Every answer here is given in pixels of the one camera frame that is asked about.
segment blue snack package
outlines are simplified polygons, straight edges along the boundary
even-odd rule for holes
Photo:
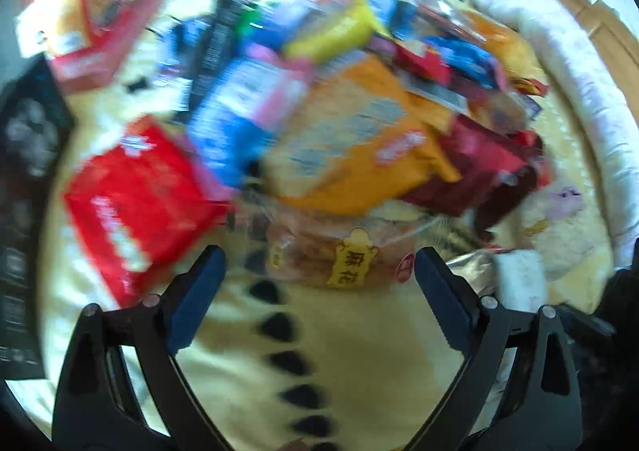
[[[417,16],[417,8],[403,0],[366,0],[373,13],[391,35],[398,40],[417,38],[413,21]]]
[[[488,51],[457,38],[430,36],[423,41],[437,49],[445,63],[479,85],[501,89],[499,62]]]
[[[187,124],[211,199],[229,200],[251,162],[275,140],[282,119],[306,92],[308,74],[237,58]]]

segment twisted dough snack bag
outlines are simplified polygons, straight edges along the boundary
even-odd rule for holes
[[[263,206],[267,231],[266,272],[272,279],[313,287],[380,287],[407,281],[417,234],[431,223],[414,206],[385,202],[365,217],[328,215]]]
[[[481,13],[465,13],[475,31],[486,39],[482,47],[502,64],[510,84],[522,94],[544,97],[548,93],[548,77],[530,44],[510,27]]]
[[[373,33],[388,37],[386,28],[379,23],[366,0],[319,0],[320,9],[330,9],[331,3],[347,3],[340,12],[328,11],[316,24],[308,24],[310,33],[301,32],[298,38],[284,45],[286,60],[312,60],[323,64],[332,58],[366,45]]]
[[[371,55],[311,88],[263,168],[282,202],[354,216],[432,176],[460,178],[433,128],[410,113],[401,83]]]

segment red snack package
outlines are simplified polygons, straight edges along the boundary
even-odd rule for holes
[[[420,40],[397,43],[394,63],[413,74],[431,79],[442,86],[450,86],[452,70],[440,53]]]
[[[89,160],[65,195],[90,259],[121,306],[134,304],[229,205],[210,202],[183,152],[151,118]]]
[[[528,166],[530,149],[498,135],[465,115],[458,115],[450,132],[438,138],[448,159],[462,174],[460,181],[439,178],[414,189],[403,200],[449,216],[482,203],[504,177]]]

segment plastic bag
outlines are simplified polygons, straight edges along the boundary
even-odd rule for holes
[[[80,240],[121,306],[135,303],[152,276],[178,260],[227,203],[210,202],[185,154],[149,117],[74,176],[66,207]]]
[[[236,217],[244,219],[243,226],[236,224],[245,236],[242,247],[251,249],[245,267],[274,280],[333,288],[408,281],[417,235],[432,222],[394,201],[368,216],[352,217],[302,211],[254,196],[239,206]],[[256,239],[266,244],[256,246]]]
[[[506,91],[490,90],[482,108],[483,125],[503,136],[526,130],[541,111],[541,107],[531,98],[513,88]]]
[[[296,207],[365,215],[433,175],[458,180],[408,109],[401,83],[371,55],[314,85],[263,157],[267,189]]]
[[[475,11],[466,11],[473,27],[485,39],[483,48],[496,57],[510,84],[522,94],[545,96],[548,77],[530,44],[509,27]]]
[[[462,11],[445,0],[415,0],[417,13],[445,33],[483,47],[486,39]]]
[[[446,265],[453,274],[464,278],[478,296],[494,294],[496,277],[493,251],[472,251],[448,260]]]
[[[187,126],[201,163],[199,177],[211,199],[229,200],[242,187],[248,165],[275,141],[310,78],[308,71],[249,58],[229,64]]]
[[[373,32],[386,35],[366,0],[321,0],[319,18],[302,25],[296,38],[282,48],[285,59],[302,58],[316,64],[364,47]]]

